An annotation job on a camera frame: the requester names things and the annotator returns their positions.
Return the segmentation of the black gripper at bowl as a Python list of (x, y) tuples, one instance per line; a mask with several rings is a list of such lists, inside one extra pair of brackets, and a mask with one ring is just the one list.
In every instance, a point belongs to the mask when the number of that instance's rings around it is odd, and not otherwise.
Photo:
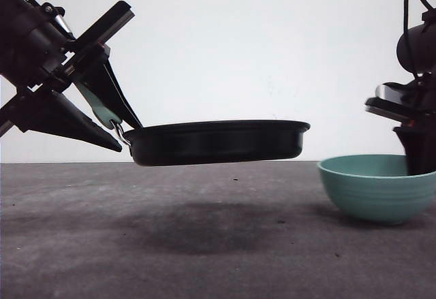
[(387, 82), (377, 86), (365, 102), (366, 110), (409, 127), (393, 131), (403, 145), (410, 175), (435, 171), (435, 73), (426, 72), (407, 84)]

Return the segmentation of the black gripper at pan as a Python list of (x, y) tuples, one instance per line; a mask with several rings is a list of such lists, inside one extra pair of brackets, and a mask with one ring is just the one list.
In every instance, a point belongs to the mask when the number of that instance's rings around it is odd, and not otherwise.
[(1, 1), (1, 75), (16, 88), (1, 107), (1, 133), (17, 127), (120, 152), (108, 133), (112, 122), (142, 123), (116, 80), (106, 42), (134, 14), (119, 1), (74, 37), (64, 13), (50, 3)]

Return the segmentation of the black robot arm at bowl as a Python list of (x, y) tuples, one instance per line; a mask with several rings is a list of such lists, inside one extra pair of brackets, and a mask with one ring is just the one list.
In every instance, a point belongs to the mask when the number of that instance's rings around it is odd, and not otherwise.
[(367, 111), (401, 123), (393, 131), (405, 150), (411, 175), (435, 171), (435, 9), (407, 30), (396, 46), (402, 68), (418, 74), (411, 82), (387, 82), (367, 99)]

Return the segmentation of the black robot arm at pan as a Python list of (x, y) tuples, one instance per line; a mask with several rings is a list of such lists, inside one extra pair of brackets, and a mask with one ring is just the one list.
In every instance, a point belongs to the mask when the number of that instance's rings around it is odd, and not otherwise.
[(1, 0), (1, 75), (16, 88), (1, 107), (1, 132), (17, 127), (119, 152), (110, 131), (141, 122), (116, 80), (107, 41), (134, 13), (119, 1), (79, 37), (64, 15), (47, 2)]

